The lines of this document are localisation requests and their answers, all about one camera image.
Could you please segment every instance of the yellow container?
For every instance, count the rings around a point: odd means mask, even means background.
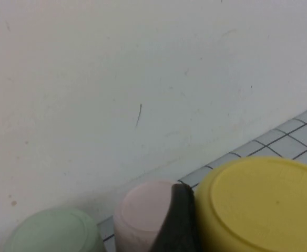
[[[196,191],[204,252],[307,251],[307,165],[248,157],[214,169]]]

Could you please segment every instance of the pink container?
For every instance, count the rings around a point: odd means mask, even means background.
[[[148,252],[165,220],[175,182],[149,181],[132,189],[114,213],[117,252]]]

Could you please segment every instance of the black object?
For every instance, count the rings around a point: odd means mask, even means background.
[[[150,252],[202,252],[196,223],[195,197],[189,185],[172,186],[168,214]]]

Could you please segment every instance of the green cup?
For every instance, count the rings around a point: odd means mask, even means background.
[[[5,252],[106,252],[94,220],[77,209],[50,209],[20,224]]]

